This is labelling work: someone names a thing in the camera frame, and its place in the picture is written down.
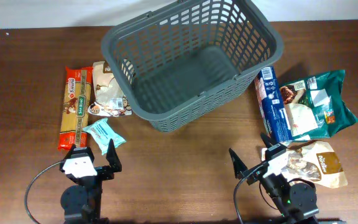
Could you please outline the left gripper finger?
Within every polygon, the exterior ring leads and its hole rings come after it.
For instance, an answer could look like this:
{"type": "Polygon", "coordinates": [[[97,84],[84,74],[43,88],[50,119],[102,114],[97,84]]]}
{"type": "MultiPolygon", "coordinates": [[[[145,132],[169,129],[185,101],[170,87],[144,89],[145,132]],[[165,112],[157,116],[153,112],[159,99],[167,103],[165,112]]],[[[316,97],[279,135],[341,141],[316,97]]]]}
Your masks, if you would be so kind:
{"type": "Polygon", "coordinates": [[[109,140],[108,150],[106,153],[106,159],[109,162],[109,165],[113,172],[121,172],[122,171],[122,164],[118,158],[113,139],[109,140]]]}
{"type": "Polygon", "coordinates": [[[67,152],[66,156],[64,157],[64,159],[70,159],[73,151],[76,149],[76,145],[72,144],[70,150],[67,152]]]}

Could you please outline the green snack bag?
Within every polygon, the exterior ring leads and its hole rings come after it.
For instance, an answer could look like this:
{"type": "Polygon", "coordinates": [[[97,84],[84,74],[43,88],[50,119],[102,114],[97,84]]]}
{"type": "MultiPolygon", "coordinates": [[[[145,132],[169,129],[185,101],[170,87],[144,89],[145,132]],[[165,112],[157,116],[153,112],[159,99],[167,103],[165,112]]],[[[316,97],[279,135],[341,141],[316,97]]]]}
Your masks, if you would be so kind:
{"type": "Polygon", "coordinates": [[[280,86],[294,141],[331,138],[358,122],[342,100],[345,76],[333,70],[280,86]]]}

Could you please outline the red spaghetti packet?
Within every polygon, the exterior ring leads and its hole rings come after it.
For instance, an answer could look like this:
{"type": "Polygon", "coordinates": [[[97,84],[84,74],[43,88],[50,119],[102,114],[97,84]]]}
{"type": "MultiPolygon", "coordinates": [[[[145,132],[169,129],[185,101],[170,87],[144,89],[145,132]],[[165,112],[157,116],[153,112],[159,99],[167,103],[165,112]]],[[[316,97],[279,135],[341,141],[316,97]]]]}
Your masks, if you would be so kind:
{"type": "Polygon", "coordinates": [[[65,92],[62,107],[62,122],[57,149],[69,151],[73,145],[85,147],[88,133],[88,107],[92,87],[92,67],[70,69],[66,67],[65,92]]]}

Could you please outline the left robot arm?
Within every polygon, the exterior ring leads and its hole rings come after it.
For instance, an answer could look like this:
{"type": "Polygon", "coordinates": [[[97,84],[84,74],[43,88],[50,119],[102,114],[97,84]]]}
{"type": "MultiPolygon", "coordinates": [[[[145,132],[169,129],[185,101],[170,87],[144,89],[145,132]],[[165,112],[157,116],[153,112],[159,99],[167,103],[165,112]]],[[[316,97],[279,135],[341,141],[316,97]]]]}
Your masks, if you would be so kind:
{"type": "Polygon", "coordinates": [[[62,160],[60,171],[75,183],[62,193],[60,199],[65,223],[110,222],[108,218],[101,217],[103,182],[113,180],[114,174],[122,171],[112,139],[108,142],[106,160],[108,165],[95,167],[91,148],[76,146],[72,146],[62,160]]]}

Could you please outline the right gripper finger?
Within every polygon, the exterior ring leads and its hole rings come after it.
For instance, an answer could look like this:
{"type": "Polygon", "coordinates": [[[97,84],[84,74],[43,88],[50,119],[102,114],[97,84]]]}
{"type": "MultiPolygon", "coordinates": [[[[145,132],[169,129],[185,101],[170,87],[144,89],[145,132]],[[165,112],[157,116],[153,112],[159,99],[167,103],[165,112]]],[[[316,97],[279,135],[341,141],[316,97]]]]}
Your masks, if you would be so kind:
{"type": "Polygon", "coordinates": [[[264,142],[266,148],[270,148],[277,144],[277,142],[275,140],[271,139],[265,133],[261,133],[260,137],[261,137],[262,141],[264,142]]]}
{"type": "Polygon", "coordinates": [[[233,164],[235,178],[243,179],[245,177],[244,173],[248,170],[247,166],[231,148],[229,148],[229,154],[233,164]]]}

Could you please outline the blue tissue box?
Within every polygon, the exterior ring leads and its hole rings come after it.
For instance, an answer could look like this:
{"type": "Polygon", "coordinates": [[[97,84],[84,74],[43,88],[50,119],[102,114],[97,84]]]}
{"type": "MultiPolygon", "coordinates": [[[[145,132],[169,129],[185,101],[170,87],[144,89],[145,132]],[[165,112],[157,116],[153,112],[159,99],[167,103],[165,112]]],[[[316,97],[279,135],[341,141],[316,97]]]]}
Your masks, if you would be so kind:
{"type": "Polygon", "coordinates": [[[278,142],[292,142],[290,124],[272,66],[261,69],[254,79],[257,101],[268,135],[278,142]]]}

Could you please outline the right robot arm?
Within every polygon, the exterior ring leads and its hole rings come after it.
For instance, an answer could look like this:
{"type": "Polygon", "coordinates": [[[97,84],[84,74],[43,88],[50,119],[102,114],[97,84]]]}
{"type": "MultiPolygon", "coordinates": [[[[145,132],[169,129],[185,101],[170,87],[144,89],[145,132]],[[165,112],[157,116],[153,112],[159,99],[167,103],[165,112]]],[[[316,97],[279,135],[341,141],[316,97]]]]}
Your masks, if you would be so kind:
{"type": "Polygon", "coordinates": [[[266,191],[281,214],[271,223],[318,223],[315,184],[301,178],[287,180],[282,174],[282,168],[288,164],[287,147],[265,133],[261,133],[260,137],[267,147],[265,159],[253,168],[247,168],[235,151],[229,149],[234,175],[239,180],[233,193],[239,221],[244,223],[237,203],[237,191],[244,182],[248,185],[258,182],[259,189],[266,191]]]}

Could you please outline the grey plastic shopping basket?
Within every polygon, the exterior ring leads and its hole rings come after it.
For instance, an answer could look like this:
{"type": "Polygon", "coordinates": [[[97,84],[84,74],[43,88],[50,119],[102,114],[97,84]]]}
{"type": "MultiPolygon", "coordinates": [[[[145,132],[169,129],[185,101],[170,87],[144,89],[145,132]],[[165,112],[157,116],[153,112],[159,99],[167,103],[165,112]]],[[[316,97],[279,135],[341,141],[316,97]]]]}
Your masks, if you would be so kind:
{"type": "Polygon", "coordinates": [[[132,111],[161,132],[243,94],[283,50],[250,0],[176,1],[114,26],[101,42],[132,111]]]}

